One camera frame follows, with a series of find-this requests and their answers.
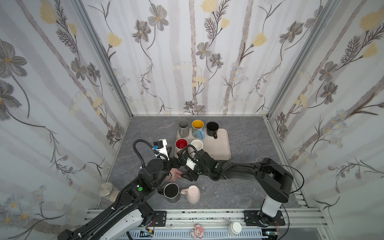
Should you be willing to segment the pink patterned mug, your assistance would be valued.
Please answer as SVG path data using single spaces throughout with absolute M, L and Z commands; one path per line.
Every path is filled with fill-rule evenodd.
M 169 176 L 167 176 L 166 179 L 169 182 L 175 182 L 175 181 L 177 181 L 178 179 L 181 178 L 182 174 L 183 173 L 181 171 L 179 171 L 178 169 L 172 168 L 171 171 L 170 171 Z

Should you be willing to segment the white ribbed mug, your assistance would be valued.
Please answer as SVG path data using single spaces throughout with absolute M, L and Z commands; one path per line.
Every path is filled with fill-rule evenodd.
M 203 143 L 201 140 L 198 140 L 198 139 L 193 140 L 193 141 L 191 142 L 191 145 L 192 145 L 197 151 L 202 150 L 203 147 L 204 147 L 204 143 Z M 189 154 L 190 154 L 191 157 L 194 157 L 195 154 L 196 154 L 195 150 L 194 150 L 192 147 L 189 147 Z

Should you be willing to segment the cream white mug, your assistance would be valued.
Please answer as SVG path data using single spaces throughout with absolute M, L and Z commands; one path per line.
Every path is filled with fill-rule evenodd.
M 176 142 L 175 142 L 175 157 L 177 157 L 178 156 L 178 153 L 180 152 L 180 151 L 182 151 L 183 149 L 185 149 L 186 147 L 187 147 L 187 145 L 188 145 L 189 143 L 188 143 L 188 140 L 186 140 L 186 139 L 184 139 L 184 138 L 181 138 L 181 139 L 178 139 L 178 140 L 176 140 Z

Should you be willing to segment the light pink mug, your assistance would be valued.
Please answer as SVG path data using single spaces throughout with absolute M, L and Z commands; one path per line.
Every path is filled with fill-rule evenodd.
M 182 189 L 180 190 L 180 193 L 182 195 L 185 195 L 186 198 L 187 198 L 187 201 L 190 203 L 190 204 L 197 204 L 199 201 L 200 201 L 200 198 L 201 198 L 201 192 L 200 192 L 200 189 L 197 187 L 197 186 L 190 186 L 186 189 Z

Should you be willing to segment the blue butterfly mug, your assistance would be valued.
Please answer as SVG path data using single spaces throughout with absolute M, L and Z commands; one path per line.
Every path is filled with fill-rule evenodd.
M 204 122 L 201 120 L 194 120 L 192 122 L 192 135 L 194 138 L 203 140 L 205 138 Z

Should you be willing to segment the white black two-tone mug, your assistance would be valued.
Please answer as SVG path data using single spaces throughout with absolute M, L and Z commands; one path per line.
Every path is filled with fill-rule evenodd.
M 213 137 L 214 139 L 218 138 L 219 124 L 216 122 L 208 122 L 206 125 L 207 135 Z

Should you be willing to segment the grey ceramic mug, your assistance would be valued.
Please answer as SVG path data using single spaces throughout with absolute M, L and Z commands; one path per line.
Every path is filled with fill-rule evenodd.
M 187 120 L 178 122 L 178 133 L 181 138 L 187 138 L 190 134 L 190 123 Z

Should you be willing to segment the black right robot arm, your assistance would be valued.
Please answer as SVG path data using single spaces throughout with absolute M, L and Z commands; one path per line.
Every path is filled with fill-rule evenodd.
M 186 150 L 177 153 L 180 166 L 187 169 L 182 178 L 191 182 L 204 175 L 212 181 L 243 179 L 258 182 L 267 196 L 262 208 L 248 219 L 252 224 L 265 228 L 276 222 L 282 204 L 289 201 L 294 177 L 282 165 L 270 158 L 252 164 L 215 161 L 207 152 L 200 150 L 189 154 Z

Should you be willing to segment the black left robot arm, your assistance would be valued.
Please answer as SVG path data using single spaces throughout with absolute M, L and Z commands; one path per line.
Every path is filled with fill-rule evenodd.
M 126 215 L 139 210 L 139 216 L 145 219 L 152 214 L 147 201 L 155 194 L 172 168 L 186 165 L 182 158 L 169 158 L 168 161 L 153 159 L 138 176 L 119 192 L 116 200 L 103 212 L 80 228 L 61 232 L 58 240 L 100 240 Z

